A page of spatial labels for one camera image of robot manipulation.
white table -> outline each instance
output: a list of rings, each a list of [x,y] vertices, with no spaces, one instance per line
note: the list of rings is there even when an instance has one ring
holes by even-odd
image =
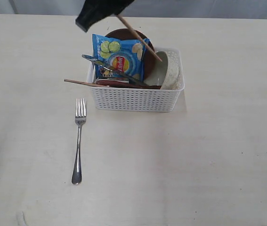
[[[73,16],[0,15],[0,225],[267,225],[267,20],[128,18],[181,50],[171,113],[95,109],[91,34]],[[88,100],[83,183],[71,184],[75,98]]]

fork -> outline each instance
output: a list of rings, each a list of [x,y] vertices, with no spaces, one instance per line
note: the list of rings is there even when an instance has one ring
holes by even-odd
[[[80,146],[82,125],[86,122],[86,105],[84,99],[76,99],[75,122],[78,126],[78,139],[75,165],[73,166],[72,183],[78,185],[82,181]]]

chopstick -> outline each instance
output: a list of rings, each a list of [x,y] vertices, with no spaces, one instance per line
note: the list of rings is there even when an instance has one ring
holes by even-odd
[[[84,86],[106,87],[107,88],[107,86],[103,86],[103,85],[99,85],[99,84],[94,84],[94,83],[89,83],[89,82],[84,82],[84,81],[76,81],[76,80],[70,80],[70,79],[64,79],[64,81],[71,82],[71,83],[76,83],[76,84],[80,84],[80,85],[84,85]]]
[[[138,35],[138,33],[131,27],[131,25],[121,16],[116,15],[116,17],[128,28],[128,30],[138,39],[140,40],[147,50],[150,51],[150,53],[159,61],[162,62],[162,59],[159,58],[159,56],[148,46],[148,44]]]

chip bag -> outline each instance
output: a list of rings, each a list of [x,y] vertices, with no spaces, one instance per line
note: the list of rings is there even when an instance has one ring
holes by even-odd
[[[144,45],[139,40],[119,40],[101,35],[92,35],[94,57],[113,66],[135,79],[143,81],[144,62],[143,56],[146,51]],[[105,68],[95,65],[96,77],[123,78]]]

